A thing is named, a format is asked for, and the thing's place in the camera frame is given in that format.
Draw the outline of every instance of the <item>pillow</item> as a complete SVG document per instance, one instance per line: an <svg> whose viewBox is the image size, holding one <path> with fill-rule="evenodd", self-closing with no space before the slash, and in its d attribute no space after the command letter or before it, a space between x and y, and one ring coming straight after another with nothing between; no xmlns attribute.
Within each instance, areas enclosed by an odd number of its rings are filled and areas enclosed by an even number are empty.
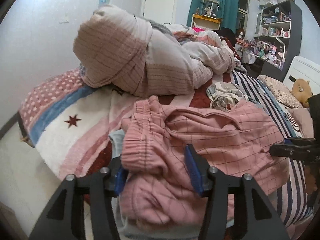
<svg viewBox="0 0 320 240"><path fill-rule="evenodd" d="M291 94L289 89L274 78L260 75L258 79L266 84L271 93L275 96L276 100L290 108L302 108L301 103Z"/></svg>
<svg viewBox="0 0 320 240"><path fill-rule="evenodd" d="M308 108L288 109L292 117L300 126L302 134L306 138L314 138L313 123Z"/></svg>

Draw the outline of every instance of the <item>brown plush toy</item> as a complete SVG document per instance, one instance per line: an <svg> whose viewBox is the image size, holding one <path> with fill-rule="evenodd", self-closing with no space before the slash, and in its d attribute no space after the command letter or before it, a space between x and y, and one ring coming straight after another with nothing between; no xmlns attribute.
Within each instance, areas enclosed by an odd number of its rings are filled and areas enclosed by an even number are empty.
<svg viewBox="0 0 320 240"><path fill-rule="evenodd" d="M305 81L302 78L297 79L292 86L291 93L300 103L302 103L304 108L309 107L308 98L312 96L309 81Z"/></svg>

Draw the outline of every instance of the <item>floor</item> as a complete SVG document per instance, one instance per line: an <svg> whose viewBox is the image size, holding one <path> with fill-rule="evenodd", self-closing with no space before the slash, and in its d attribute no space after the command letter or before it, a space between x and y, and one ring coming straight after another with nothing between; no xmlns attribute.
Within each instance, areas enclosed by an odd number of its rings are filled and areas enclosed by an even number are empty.
<svg viewBox="0 0 320 240"><path fill-rule="evenodd" d="M15 124L0 141L0 202L14 210L27 236L59 186L36 149L19 141ZM92 240L90 207L84 204L86 239Z"/></svg>

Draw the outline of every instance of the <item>metal bolt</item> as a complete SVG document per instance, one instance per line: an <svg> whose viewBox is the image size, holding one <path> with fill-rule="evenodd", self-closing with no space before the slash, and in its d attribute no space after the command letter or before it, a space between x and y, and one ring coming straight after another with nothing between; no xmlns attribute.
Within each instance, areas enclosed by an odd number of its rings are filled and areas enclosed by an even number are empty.
<svg viewBox="0 0 320 240"><path fill-rule="evenodd" d="M252 175L249 174L249 173L244 174L243 177L244 177L244 179L246 179L246 180L252 180Z"/></svg>
<svg viewBox="0 0 320 240"><path fill-rule="evenodd" d="M100 173L102 173L102 174L107 174L109 172L110 172L110 169L108 167L102 167L100 169Z"/></svg>
<svg viewBox="0 0 320 240"><path fill-rule="evenodd" d="M73 175L73 174L69 174L69 175L66 176L66 180L67 181L73 181L75 178L76 178L76 176Z"/></svg>
<svg viewBox="0 0 320 240"><path fill-rule="evenodd" d="M217 167L210 167L209 168L209 172L210 173L217 173L218 172L218 168Z"/></svg>

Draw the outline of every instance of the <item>white headboard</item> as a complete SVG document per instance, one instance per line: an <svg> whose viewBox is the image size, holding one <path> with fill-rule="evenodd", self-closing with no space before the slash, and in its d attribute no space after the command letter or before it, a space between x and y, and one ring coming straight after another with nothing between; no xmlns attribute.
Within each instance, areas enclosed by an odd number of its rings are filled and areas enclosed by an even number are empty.
<svg viewBox="0 0 320 240"><path fill-rule="evenodd" d="M293 82L298 78L310 81L309 85L314 95L320 93L320 65L304 57L295 56L283 83L291 91Z"/></svg>

